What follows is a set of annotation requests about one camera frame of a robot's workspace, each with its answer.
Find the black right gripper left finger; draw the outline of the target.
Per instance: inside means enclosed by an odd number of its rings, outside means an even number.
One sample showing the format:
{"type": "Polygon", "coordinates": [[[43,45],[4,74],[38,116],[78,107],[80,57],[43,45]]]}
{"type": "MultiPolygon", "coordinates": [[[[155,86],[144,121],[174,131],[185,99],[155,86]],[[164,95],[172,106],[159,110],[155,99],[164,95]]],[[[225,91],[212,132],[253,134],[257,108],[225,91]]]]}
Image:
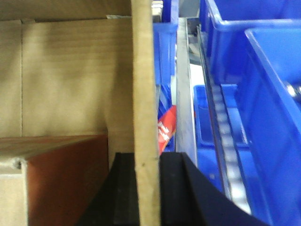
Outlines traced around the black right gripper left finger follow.
{"type": "Polygon", "coordinates": [[[116,153],[111,170],[78,226],[138,226],[138,194],[133,153],[116,153]]]}

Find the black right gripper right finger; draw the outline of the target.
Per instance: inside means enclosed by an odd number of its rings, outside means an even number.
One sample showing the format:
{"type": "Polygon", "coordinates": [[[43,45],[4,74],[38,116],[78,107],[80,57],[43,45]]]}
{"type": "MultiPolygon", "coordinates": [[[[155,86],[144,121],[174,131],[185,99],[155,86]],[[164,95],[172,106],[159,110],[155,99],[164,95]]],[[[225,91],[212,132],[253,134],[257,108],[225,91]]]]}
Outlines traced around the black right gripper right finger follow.
{"type": "Polygon", "coordinates": [[[263,226],[197,169],[186,153],[162,153],[159,159],[163,226],[263,226]]]}

